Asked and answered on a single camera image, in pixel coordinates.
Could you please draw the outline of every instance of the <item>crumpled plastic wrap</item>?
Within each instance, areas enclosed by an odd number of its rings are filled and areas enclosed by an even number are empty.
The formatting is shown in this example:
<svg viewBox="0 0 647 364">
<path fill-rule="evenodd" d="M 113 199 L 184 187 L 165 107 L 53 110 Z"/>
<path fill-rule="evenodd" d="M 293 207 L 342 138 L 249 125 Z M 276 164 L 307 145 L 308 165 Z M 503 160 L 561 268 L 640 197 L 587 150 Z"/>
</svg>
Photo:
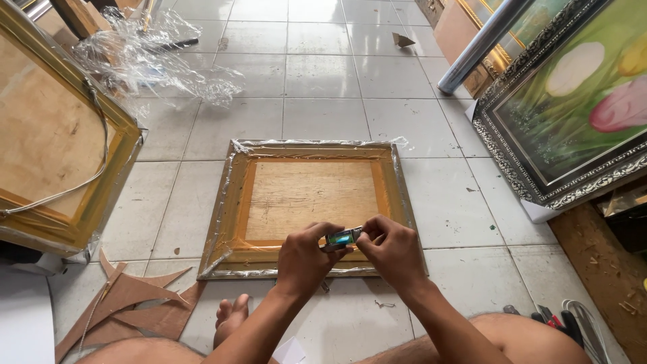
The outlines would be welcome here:
<svg viewBox="0 0 647 364">
<path fill-rule="evenodd" d="M 136 97 L 161 97 L 159 90 L 174 87 L 185 95 L 228 108 L 232 95 L 243 90 L 244 76 L 214 65 L 192 69 L 174 51 L 180 42 L 198 38 L 202 29 L 189 24 L 176 12 L 161 9 L 144 31 L 141 19 L 126 19 L 119 9 L 106 7 L 102 15 L 112 30 L 100 31 L 72 47 L 75 60 L 91 74 L 101 76 L 108 90 L 119 94 L 121 103 L 134 117 L 149 110 L 135 102 Z"/>
<path fill-rule="evenodd" d="M 406 187 L 403 185 L 404 184 L 404 172 L 402 171 L 402 167 L 400 165 L 400 160 L 399 156 L 397 154 L 397 147 L 400 147 L 403 150 L 412 150 L 415 147 L 410 145 L 409 141 L 405 137 L 397 137 L 395 139 L 392 139 L 390 141 L 332 141 L 332 140 L 297 140 L 297 139 L 288 139 L 288 140 L 277 140 L 277 139 L 269 139 L 269 140 L 244 140 L 244 139 L 232 139 L 231 140 L 231 145 L 232 149 L 230 150 L 231 152 L 227 155 L 225 159 L 225 169 L 223 170 L 223 182 L 221 183 L 220 191 L 219 191 L 219 197 L 216 200 L 216 206 L 214 209 L 214 216 L 220 216 L 223 210 L 224 206 L 224 200 L 225 200 L 225 195 L 229 189 L 229 186 L 231 184 L 231 173 L 233 169 L 233 162 L 234 162 L 234 157 L 238 153 L 242 154 L 254 154 L 256 157 L 259 157 L 262 154 L 261 149 L 264 146 L 285 146 L 285 145 L 299 145 L 299 144 L 304 144 L 308 146 L 312 145 L 344 145 L 344 146 L 356 146 L 356 147 L 361 147 L 361 146 L 371 146 L 371 145 L 383 145 L 383 144 L 391 144 L 393 152 L 391 153 L 391 158 L 393 160 L 393 167 L 395 169 L 395 175 L 398 178 L 398 186 L 400 191 L 404 190 Z M 401 204 L 407 205 L 408 202 L 405 199 L 404 196 L 401 196 Z M 208 244 L 208 252 L 207 256 L 211 257 L 211 255 L 214 253 L 214 250 L 216 248 L 217 244 L 217 239 L 218 235 L 221 230 L 221 220 L 216 220 L 215 221 L 215 233 L 210 237 Z M 406 224 L 409 227 L 414 226 L 413 222 L 413 216 L 407 216 L 406 217 Z M 212 278 L 219 278 L 219 279 L 240 279 L 240 278 L 272 278 L 275 277 L 278 273 L 277 269 L 250 269 L 250 270 L 244 270 L 244 271 L 225 271 L 225 270 L 217 270 L 216 268 L 220 263 L 224 262 L 229 256 L 234 252 L 233 249 L 230 247 L 227 247 L 224 251 L 221 252 L 221 255 L 214 260 L 212 263 L 209 265 L 205 266 L 201 272 L 198 273 L 198 279 L 212 279 Z M 327 275 L 328 277 L 345 277 L 349 273 L 366 273 L 366 275 L 374 275 L 377 274 L 377 270 L 373 266 L 367 266 L 367 267 L 354 267 L 351 269 L 336 269 L 333 268 L 330 273 Z"/>
</svg>

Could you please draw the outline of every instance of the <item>tile floor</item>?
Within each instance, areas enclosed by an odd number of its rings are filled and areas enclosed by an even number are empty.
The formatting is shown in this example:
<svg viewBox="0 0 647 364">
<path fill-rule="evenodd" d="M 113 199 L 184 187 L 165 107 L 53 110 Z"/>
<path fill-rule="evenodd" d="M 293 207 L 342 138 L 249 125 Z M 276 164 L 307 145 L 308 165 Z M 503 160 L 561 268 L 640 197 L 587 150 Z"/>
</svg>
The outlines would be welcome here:
<svg viewBox="0 0 647 364">
<path fill-rule="evenodd" d="M 172 89 L 161 95 L 174 106 L 138 101 L 151 107 L 142 120 L 150 134 L 102 237 L 110 259 L 129 261 L 128 272 L 146 276 L 192 266 L 173 290 L 194 281 L 229 139 L 402 135 L 415 147 L 401 151 L 402 167 L 430 278 L 450 302 L 464 315 L 506 304 L 529 315 L 534 304 L 557 312 L 563 299 L 580 300 L 602 323 L 612 361 L 628 363 L 551 230 L 527 219 L 463 115 L 470 95 L 461 88 L 446 97 L 435 89 L 449 64 L 413 1 L 164 0 L 164 6 L 203 27 L 200 44 L 181 56 L 196 68 L 215 61 L 241 71 L 245 91 L 230 109 Z M 394 47 L 391 32 L 417 43 Z M 221 37 L 229 41 L 219 51 Z M 104 281 L 93 260 L 49 279 L 57 341 Z M 272 285 L 209 283 L 181 340 L 208 353 L 218 302 L 248 293 L 253 309 Z M 380 279 L 329 285 L 330 294 L 317 293 L 281 341 L 296 336 L 309 363 L 349 363 L 423 335 Z M 65 362 L 76 358 L 72 353 Z"/>
</svg>

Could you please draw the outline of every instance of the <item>green grass painting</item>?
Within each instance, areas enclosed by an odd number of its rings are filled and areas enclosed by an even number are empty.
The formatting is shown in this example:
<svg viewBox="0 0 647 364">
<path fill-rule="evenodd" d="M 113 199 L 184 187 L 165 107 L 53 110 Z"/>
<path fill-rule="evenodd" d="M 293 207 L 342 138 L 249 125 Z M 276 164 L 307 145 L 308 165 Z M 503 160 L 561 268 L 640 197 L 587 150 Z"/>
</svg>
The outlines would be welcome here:
<svg viewBox="0 0 647 364">
<path fill-rule="evenodd" d="M 647 128 L 645 14 L 612 1 L 497 110 L 547 181 Z"/>
</svg>

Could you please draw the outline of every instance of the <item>hand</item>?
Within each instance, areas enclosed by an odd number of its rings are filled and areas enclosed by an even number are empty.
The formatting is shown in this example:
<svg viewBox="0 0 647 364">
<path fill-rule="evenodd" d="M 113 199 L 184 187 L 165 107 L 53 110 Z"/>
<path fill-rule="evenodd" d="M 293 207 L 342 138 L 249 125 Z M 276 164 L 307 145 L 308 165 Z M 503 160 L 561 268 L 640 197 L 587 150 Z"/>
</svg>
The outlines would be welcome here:
<svg viewBox="0 0 647 364">
<path fill-rule="evenodd" d="M 324 253 L 319 239 L 344 230 L 341 225 L 313 222 L 287 236 L 279 251 L 276 289 L 291 297 L 310 299 L 337 262 L 353 252 L 352 247 Z"/>
<path fill-rule="evenodd" d="M 364 224 L 356 244 L 380 276 L 399 293 L 429 283 L 418 235 L 413 229 L 377 215 Z"/>
</svg>

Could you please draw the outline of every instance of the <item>cord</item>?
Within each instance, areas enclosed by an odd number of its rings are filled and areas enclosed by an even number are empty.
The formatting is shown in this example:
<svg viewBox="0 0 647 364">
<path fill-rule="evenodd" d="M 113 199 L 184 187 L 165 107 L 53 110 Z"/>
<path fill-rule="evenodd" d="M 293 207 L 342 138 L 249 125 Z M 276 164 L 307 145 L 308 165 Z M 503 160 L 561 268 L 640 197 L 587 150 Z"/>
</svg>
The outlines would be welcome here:
<svg viewBox="0 0 647 364">
<path fill-rule="evenodd" d="M 586 330 L 582 332 L 582 338 L 584 339 L 584 346 L 589 349 L 589 352 L 594 357 L 594 359 L 600 364 L 611 364 L 609 359 L 609 354 L 607 353 L 606 346 L 604 346 L 604 338 L 602 338 L 602 330 L 600 325 L 597 323 L 591 311 L 589 311 L 586 306 L 581 302 L 565 299 L 562 301 L 562 307 L 565 310 L 568 310 L 574 314 L 574 316 L 582 322 L 587 322 L 593 328 L 595 337 L 588 337 Z M 594 345 L 592 340 L 595 339 L 598 342 Z"/>
<path fill-rule="evenodd" d="M 92 86 L 92 83 L 90 82 L 90 80 L 87 77 L 85 78 L 85 80 L 83 80 L 83 84 L 84 84 L 85 87 L 87 87 L 88 94 L 90 95 L 90 99 L 92 100 L 95 108 L 99 112 L 99 116 L 101 116 L 101 123 L 104 125 L 104 158 L 103 158 L 103 162 L 101 164 L 101 169 L 99 169 L 99 171 L 94 176 L 92 176 L 90 179 L 88 179 L 87 181 L 83 182 L 82 184 L 80 184 L 80 185 L 78 185 L 78 186 L 76 186 L 74 188 L 70 188 L 69 190 L 57 193 L 57 194 L 55 194 L 53 196 L 49 196 L 47 198 L 43 198 L 43 199 L 40 199 L 38 201 L 32 202 L 29 205 L 16 207 L 14 209 L 0 210 L 0 218 L 6 218 L 7 216 L 9 216 L 11 214 L 15 214 L 17 212 L 33 209 L 34 207 L 43 205 L 43 204 L 51 202 L 51 201 L 54 201 L 55 199 L 58 199 L 61 196 L 64 196 L 64 195 L 66 195 L 66 194 L 68 194 L 70 192 L 74 192 L 74 191 L 78 190 L 79 188 L 82 188 L 82 187 L 88 185 L 90 182 L 94 181 L 101 174 L 103 174 L 103 172 L 105 170 L 105 165 L 106 165 L 107 160 L 108 160 L 108 121 L 106 120 L 104 110 L 101 108 L 101 105 L 99 105 L 99 99 L 96 96 L 96 89 Z"/>
</svg>

